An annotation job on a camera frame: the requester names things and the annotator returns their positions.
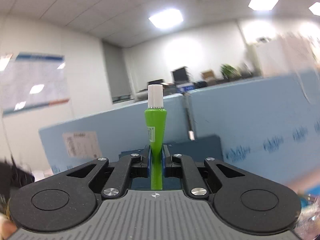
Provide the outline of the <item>green bottle with white cap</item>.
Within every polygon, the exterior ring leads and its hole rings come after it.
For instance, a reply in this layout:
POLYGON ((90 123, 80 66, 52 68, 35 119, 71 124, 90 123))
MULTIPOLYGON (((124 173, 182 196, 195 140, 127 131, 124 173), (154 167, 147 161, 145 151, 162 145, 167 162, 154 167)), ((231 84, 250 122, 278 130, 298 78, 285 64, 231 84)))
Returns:
POLYGON ((167 118, 163 101, 163 85, 148 85, 148 107, 144 114, 151 152, 151 189, 162 190, 162 146, 167 118))

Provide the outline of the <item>dark blue storage box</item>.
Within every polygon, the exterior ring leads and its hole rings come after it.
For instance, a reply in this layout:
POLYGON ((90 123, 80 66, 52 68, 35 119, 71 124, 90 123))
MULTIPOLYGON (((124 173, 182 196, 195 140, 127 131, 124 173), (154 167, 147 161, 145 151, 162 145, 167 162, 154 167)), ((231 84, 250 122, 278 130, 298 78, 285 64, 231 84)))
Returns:
MULTIPOLYGON (((223 153, 221 147, 220 137, 212 135, 209 137, 200 138, 197 140, 188 140, 185 142, 169 142, 167 143, 168 150, 171 155, 185 154, 191 156, 193 161, 203 163, 205 158, 213 157, 223 161, 223 153)), ((141 154, 143 149, 124 151, 119 154, 119 158, 130 155, 132 153, 141 154)), ((132 180, 131 189, 135 190, 150 190, 149 178, 134 178, 132 180)), ((163 178, 164 190, 178 190, 181 189, 181 181, 179 178, 169 177, 163 178)))

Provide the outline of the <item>right light blue carton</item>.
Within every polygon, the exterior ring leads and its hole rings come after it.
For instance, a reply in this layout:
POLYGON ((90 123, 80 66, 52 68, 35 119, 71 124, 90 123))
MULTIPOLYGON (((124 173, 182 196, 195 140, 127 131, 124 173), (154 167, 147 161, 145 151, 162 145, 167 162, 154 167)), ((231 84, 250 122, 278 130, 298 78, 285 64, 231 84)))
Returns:
POLYGON ((319 167, 319 74, 310 70, 197 89, 195 137, 218 135, 223 159, 288 183, 319 167))

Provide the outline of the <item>white paper shopping bag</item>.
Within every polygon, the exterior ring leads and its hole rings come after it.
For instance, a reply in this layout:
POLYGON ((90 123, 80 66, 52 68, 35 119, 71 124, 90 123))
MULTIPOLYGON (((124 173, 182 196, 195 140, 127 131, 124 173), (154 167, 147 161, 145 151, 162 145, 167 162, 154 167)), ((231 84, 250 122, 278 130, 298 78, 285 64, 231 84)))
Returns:
POLYGON ((319 68, 308 39, 292 32, 254 46, 263 77, 292 76, 310 104, 319 103, 319 68))

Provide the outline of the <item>wall notice board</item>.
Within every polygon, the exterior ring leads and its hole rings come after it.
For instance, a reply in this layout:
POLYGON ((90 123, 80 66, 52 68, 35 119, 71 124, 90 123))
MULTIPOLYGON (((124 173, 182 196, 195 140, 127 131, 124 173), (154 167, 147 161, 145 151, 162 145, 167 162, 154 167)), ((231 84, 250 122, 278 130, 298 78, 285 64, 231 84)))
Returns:
POLYGON ((70 96, 65 66, 62 55, 1 55, 2 114, 67 103, 70 96))

